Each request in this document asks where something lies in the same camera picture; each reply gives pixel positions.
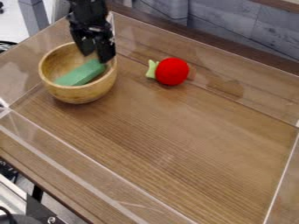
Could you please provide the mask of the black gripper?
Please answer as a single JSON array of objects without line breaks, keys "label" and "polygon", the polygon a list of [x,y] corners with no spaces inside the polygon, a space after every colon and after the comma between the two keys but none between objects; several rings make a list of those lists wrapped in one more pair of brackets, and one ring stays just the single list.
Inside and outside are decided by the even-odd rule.
[{"label": "black gripper", "polygon": [[98,62],[106,63],[116,56],[114,36],[110,23],[106,20],[106,2],[105,0],[68,0],[68,2],[66,19],[76,46],[84,56],[90,55],[96,49]]}]

